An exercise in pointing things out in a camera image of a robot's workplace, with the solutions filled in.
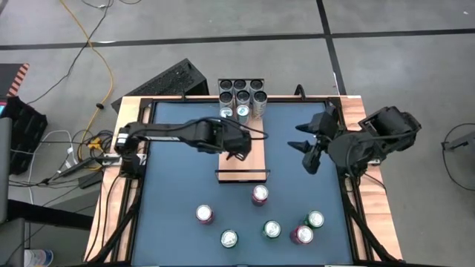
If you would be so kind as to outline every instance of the wooden table frame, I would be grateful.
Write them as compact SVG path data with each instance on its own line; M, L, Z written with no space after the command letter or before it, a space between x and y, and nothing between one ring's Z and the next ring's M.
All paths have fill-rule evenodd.
M114 144L117 138L119 128L125 126L129 122L151 122L153 119L152 103L156 101L167 102L217 102L218 96L125 96L122 98L122 104L117 117L117 123L112 141L110 153L115 153ZM335 106L339 106L341 111L340 117L344 120L348 130L357 131L360 129L358 122L366 117L363 102L360 96L269 96L269 102L331 102ZM147 151L147 146L141 144L139 150ZM379 167L370 166L367 173L382 182ZM137 181L119 178L114 187L111 185L114 179L119 175L119 167L113 166L105 169L104 179L101 187L100 198L97 203L96 213L94 215L93 226L88 241L87 253L91 250L91 254L85 260L90 260L100 251L102 247L102 235L105 236L104 243L113 234L119 219L124 216L126 210L131 205L137 188ZM351 190L355 185L351 185L346 181L348 189ZM110 193L110 199L106 201L107 195ZM401 259L401 252L393 225L393 219L387 201L384 189L374 182L361 178L359 188L353 190L354 193L348 193L350 200L361 214L364 212L363 219L368 227L374 233L379 242L392 254L395 258ZM108 205L107 218L105 216L106 203ZM101 205L102 213L99 216L99 205ZM350 235L350 245L352 245L353 260L372 260L373 252L368 246L366 238L364 238L354 223L350 219L347 211L347 227ZM137 217L134 218L125 228L121 239L109 254L106 261L128 261L131 259L131 251L134 243L134 229Z

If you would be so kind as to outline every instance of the dark blue table surface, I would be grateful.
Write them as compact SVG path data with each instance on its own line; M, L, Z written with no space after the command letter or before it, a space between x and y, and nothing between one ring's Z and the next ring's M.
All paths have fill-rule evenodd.
M158 104L155 122L182 123L217 116L215 104ZM324 154L316 175L301 166L303 154L287 141L311 140L295 130L321 103L269 103L263 118L268 203L251 202L255 184L218 184L218 155L198 153L181 143L154 142L150 147L132 264L135 266L317 265L352 263L343 205L334 164ZM215 212L211 225L195 219L196 207L208 204ZM309 245L295 245L289 233L310 210L325 216ZM266 239L267 220L277 220L282 234ZM220 234L233 229L235 248L220 244Z

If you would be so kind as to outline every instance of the soda can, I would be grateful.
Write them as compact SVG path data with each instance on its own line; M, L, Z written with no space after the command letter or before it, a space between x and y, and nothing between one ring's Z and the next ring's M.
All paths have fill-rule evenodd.
M208 205L200 205L196 209L196 218L201 224L210 225L214 220L214 212Z
M220 108L231 108L234 107L234 99L232 98L232 93L222 92L220 93Z
M221 80L220 81L220 93L228 92L232 93L232 82L229 80Z
M236 105L246 105L249 107L251 103L251 95L246 90L240 90L236 93Z
M298 226L294 231L290 232L290 239L295 244L308 244L313 240L313 231L306 225Z
M225 230L221 234L221 245L225 248L234 248L238 244L238 234L233 230Z
M274 220L269 220L264 223L262 231L266 237L274 239L281 235L281 225Z
M249 86L249 92L251 94L251 102L254 101L254 94L260 90L263 90L264 83L261 80L252 80Z
M233 88L234 88L235 95L240 90L249 90L249 88L247 87L246 81L244 81L243 79L235 80L235 83L233 84Z
M317 229L324 224L324 215L320 211L311 211L305 215L304 225L311 229Z
M220 109L220 116L223 118L231 118L232 117L232 109L231 108L221 108Z
M252 100L252 116L255 119L261 119L266 111L267 106L267 93L260 90L254 94Z
M252 190L252 203L256 206L262 206L266 204L267 197L269 196L269 190L263 185L256 185Z
M237 121L245 125L249 121L249 107L246 105L240 105L236 108Z

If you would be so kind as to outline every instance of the can lid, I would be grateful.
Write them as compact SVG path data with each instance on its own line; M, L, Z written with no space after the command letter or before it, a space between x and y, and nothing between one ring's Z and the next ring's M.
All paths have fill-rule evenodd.
M267 100L267 93L264 91L255 92L254 100L257 102L265 102Z
M220 101L221 102L231 102L232 101L232 93L230 92L222 92L220 93Z
M235 80L235 88L236 89L244 89L246 87L246 81L239 79Z
M254 197L258 200L265 200L269 196L269 190L263 185L256 185L254 191L252 192Z
M246 90L240 90L239 92L237 92L237 95L236 95L237 99L239 99L240 101L247 101L251 98L251 95L249 94L248 91Z
M309 214L309 222L315 227L321 227L324 224L324 215L320 211L311 211Z
M262 89L262 81L261 80L252 80L251 81L251 88L255 90Z
M249 107L246 105L240 105L237 107L236 112L239 116L246 116L249 114Z
M211 215L212 215L212 210L208 205L200 205L196 209L196 217L199 220L208 220L209 218L211 218Z
M269 237L278 237L281 234L281 225L276 221L266 222L264 231Z
M220 116L222 116L223 118L227 118L227 117L232 116L232 109L231 108L221 108Z
M222 80L222 81L220 82L220 87L221 87L222 89L231 89L231 87L232 87L232 82L229 81L229 80Z
M297 238L302 243L310 243L313 240L313 231L310 227L302 225L298 227Z
M226 230L221 234L221 244L225 248L231 248L238 242L238 234L233 230Z

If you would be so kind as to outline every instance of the black cable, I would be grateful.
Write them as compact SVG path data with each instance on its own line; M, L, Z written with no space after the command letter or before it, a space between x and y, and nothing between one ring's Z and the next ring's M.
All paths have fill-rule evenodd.
M108 2L108 5L103 4L103 5L100 5L100 6L95 6L95 5L93 5L93 4L89 4L89 3L87 3L85 0L81 0L81 1L82 1L84 4L88 5L89 7L94 7L94 8L96 8L96 9L98 9L98 10L101 10L102 8L109 8L109 7L112 7L112 5L114 4L114 0L112 0L112 3Z
M124 0L119 0L119 1L121 1L121 2L124 3L124 4L138 4L138 3L140 3L142 0L137 0L137 1L132 2L132 3L126 2L126 1L124 1Z
M72 141L74 141L74 139L82 132L86 132L86 134L90 134L91 135L91 138L94 136L90 130L87 130L87 129L82 129L82 130L79 130L77 131L74 135L73 135L73 138L71 139Z
M450 136L450 134L451 134L453 131L455 131L457 128L460 128L460 127L466 126L466 125L475 125L475 123L469 123L469 122L467 122L467 123L462 123L462 124L456 125L456 126L453 127L450 131L448 131L447 135L446 135L445 138L444 138L444 143L447 142L448 137ZM460 184L459 182L457 182L457 181L453 178L451 172L448 170L447 161L446 161L446 159L445 159L445 150L444 150L444 148L442 148L442 161L444 162L444 167L445 167L445 170L447 171L447 175L448 175L448 177L452 180L452 182L454 182L456 185L458 185L459 187L461 187L461 188L463 188L463 189L465 189L465 190L467 190L467 191L475 191L475 188L468 188L468 187L466 187L466 186Z
M104 231L102 232L102 244L101 247L104 246L104 239L105 239L105 227L107 225L107 213L109 209L109 198L111 196L111 192L114 189L114 184L119 179L119 174L115 177L114 181L112 182L111 187L109 188L109 192L107 193L107 197L105 198L105 216L104 216Z
M370 137L370 138L367 138L367 139L361 139L361 140L358 141L358 143L368 142L368 141L376 141L376 140L402 138L402 137L412 136L412 135L416 135L416 134L417 134L417 131L411 131L409 133L394 134L394 135L390 135L390 136L376 136L376 137Z
M81 209L75 211L74 213L79 213L79 212L81 212L81 211L84 211L84 210L86 210L86 209L88 209L88 208L92 208L92 207L95 207L95 206L97 206L97 203L96 203L96 204L93 204L93 205L89 205L89 206L84 207L84 208L81 208Z
M62 166L65 165L66 160L68 160L68 157L69 157L69 154L66 155L65 160L63 160L63 161L62 161L62 164L59 166L59 168L57 168L58 171L61 170ZM19 186L19 185L11 185L11 184L9 184L9 185L11 185L11 186L16 186L16 187L33 187L33 186L39 186L39 185L41 185L42 183L44 183L44 181L49 181L49 180L53 179L57 174L58 174L58 173L57 173L57 171L56 171L55 174L53 174L51 177L45 178L45 179L43 179L41 182L38 182L38 183L35 183L35 184L29 183L29 182L12 181L12 180L8 180L8 181L9 181L9 182L15 182L15 183L17 183L17 184L22 184L22 185L24 185L24 186Z
M350 175L350 177L357 179L356 175L353 173L353 170L351 169L351 166L350 166L350 154L351 154L351 150L355 146L356 146L356 144L352 144L352 145L349 146L349 148L347 150L347 155L345 156L344 164L347 167L347 173Z
M102 186L99 190L99 214L98 214L98 217L97 217L97 227L96 227L96 233L94 235L94 240L92 242L92 245L91 245L91 248L89 249L89 252L86 253L86 257L84 258L85 260L88 260L89 256L91 255L91 252L92 252L92 249L94 248L94 246L96 245L96 241L97 241L97 236L99 235L99 226L100 226L100 222L101 222L101 203L102 203Z
M111 252L112 248L122 236L122 233L124 232L131 219L137 215L139 211L138 208L140 206L140 199L142 197L142 182L143 181L141 179L138 180L137 191L135 193L134 200L132 200L132 203L128 207L128 210L125 213L124 217L117 223L117 227L107 240L107 243L101 248L99 253L94 258L88 261L88 263L103 263Z
M91 177L91 178L87 179L87 180L84 181L84 182L89 182L89 180L91 180L91 179L93 179L93 178L94 178L94 177ZM77 185L75 188L69 190L68 192L62 194L61 196L55 197L55 198L53 198L52 200L46 202L45 204L41 205L41 207L45 207L45 206L48 205L49 203L51 203L51 202L57 200L58 198L61 198L61 197L65 196L65 195L69 194L70 192L76 190L77 188L79 188L79 185ZM45 226L46 226L46 225L43 225L43 226L40 227L38 230L36 230L34 233L30 234L30 236L29 236L27 239L23 240L23 242L21 242L21 243L13 250L12 254L8 257L8 259L7 259L7 261L5 262L5 264L8 263L8 262L10 262L12 256L15 254L15 252L16 252L19 248L22 247L22 245L24 245L28 240L30 240L32 237L34 237L36 234L38 234L38 232L40 232Z
M114 133L112 131L102 130L96 135L91 134L91 137L89 139L86 139L85 143L83 143L79 146L85 145L87 147L88 145L90 145L91 141L94 141L96 138L99 138L100 139L99 146L102 150L101 155L103 155L111 147L113 137L114 137ZM93 150L94 150L93 148L89 148L89 157L93 158L93 159L96 159L97 156L95 156L95 153L93 152ZM76 155L77 155L78 160L80 162L82 162L84 160L84 159L81 159L82 155L79 155L79 148L76 150Z
M369 175L369 174L366 174L366 173L365 173L364 175L366 175L366 176L369 177L372 181L374 181L375 183L377 183L378 185L380 185L380 186L384 189L384 192L387 193L387 191L386 191L386 186L385 186L381 181L379 181L379 180L376 179L375 177L372 177L372 176Z
M109 9L109 7L106 7L104 9L104 15L102 16L102 18L99 20L99 23L97 24L97 26L94 28L94 30L91 32L91 34L89 35L89 40L92 38L92 35L96 32L97 28L99 28L99 26L101 25L102 21L105 19L105 15L107 14L107 10ZM73 60L73 63L71 63L71 66L69 67L69 70L68 70L68 73L66 73L66 75L64 75L56 84L54 84L53 86L50 87L50 89L46 90L46 92L44 92L41 96L37 97L36 99L34 99L33 101L29 101L27 102L27 105L30 105L30 104L33 104L34 102L40 100L41 98L43 98L44 96L46 96L48 93L50 93L56 86L58 86L64 79L66 79L67 77L69 77L69 75L71 74L71 71L73 70L73 67L74 65L76 64L76 61L77 59L79 58L79 56L81 55L82 51L88 46L88 42L86 42L84 44L84 46L81 48L81 50L77 53L76 57L74 58Z
M70 141L39 141L39 142L42 142L42 143L46 143L46 144L76 144L76 145L81 145L81 144L85 144L86 142L70 142Z
M200 118L200 119L196 119L196 120L193 120L193 121L190 121L190 122L186 122L184 123L183 125L181 126L178 126L178 127L175 127L175 128L169 128L169 129L160 129L160 130L154 130L154 129L140 129L140 130L136 130L136 131L133 131L131 133L129 133L129 138L140 133L140 132L143 132L143 131L157 131L157 132L168 132L168 131L178 131L178 130L182 130L184 128L187 128L191 125L194 125L194 124L197 124L199 122L211 122L211 123L214 123L216 121L219 121L221 123L224 123L226 125L229 125L233 128L237 128L239 129L238 126L241 126L245 129L248 129L250 131L254 131L256 133L259 133L259 134L262 134L263 137L259 137L259 138L252 138L253 140L264 140L264 139L267 139L269 137L269 134L266 133L266 132L263 132L263 131L259 131L259 130L256 130L254 128L250 128L249 126L246 126L246 125L243 125L243 124L240 124L239 122L236 122L235 120L232 120L232 119L227 119L227 118L223 118L223 117L214 117L214 116L207 116L207 117L203 117L203 118Z

